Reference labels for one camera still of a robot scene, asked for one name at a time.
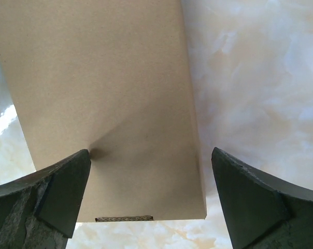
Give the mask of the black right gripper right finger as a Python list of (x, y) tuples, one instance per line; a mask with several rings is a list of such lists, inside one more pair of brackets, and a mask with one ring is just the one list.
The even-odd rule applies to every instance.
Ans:
[(217, 147), (211, 163), (233, 248), (313, 248), (313, 190)]

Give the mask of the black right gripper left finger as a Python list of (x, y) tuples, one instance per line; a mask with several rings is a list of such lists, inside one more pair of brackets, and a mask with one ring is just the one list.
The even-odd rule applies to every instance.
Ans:
[(66, 248), (90, 174), (87, 149), (0, 185), (0, 248)]

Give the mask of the brown cardboard box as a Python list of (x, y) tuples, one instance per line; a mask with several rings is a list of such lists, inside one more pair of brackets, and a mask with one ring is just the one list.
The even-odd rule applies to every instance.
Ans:
[(0, 63), (36, 169), (89, 150), (80, 222), (206, 217), (180, 1), (0, 1)]

